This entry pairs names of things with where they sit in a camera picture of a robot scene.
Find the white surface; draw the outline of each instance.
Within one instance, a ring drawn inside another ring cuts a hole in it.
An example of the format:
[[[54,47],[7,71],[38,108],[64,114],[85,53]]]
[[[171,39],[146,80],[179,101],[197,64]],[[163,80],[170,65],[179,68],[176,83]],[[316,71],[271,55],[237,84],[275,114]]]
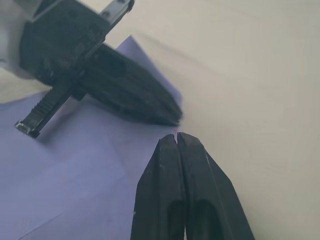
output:
[[[141,33],[188,56],[136,35],[182,92],[182,130],[230,177],[257,240],[320,239],[319,25],[316,0],[137,0],[107,38]],[[25,95],[0,78],[1,101]]]

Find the lavender paper sheet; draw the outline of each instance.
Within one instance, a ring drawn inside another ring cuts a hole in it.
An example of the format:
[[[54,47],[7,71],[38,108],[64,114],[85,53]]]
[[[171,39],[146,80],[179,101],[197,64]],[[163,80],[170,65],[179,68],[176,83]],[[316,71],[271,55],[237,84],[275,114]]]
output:
[[[133,37],[117,50],[181,103]],[[0,105],[0,240],[129,240],[137,183],[158,140],[176,130],[121,120],[86,96],[35,140],[13,124],[41,97]]]

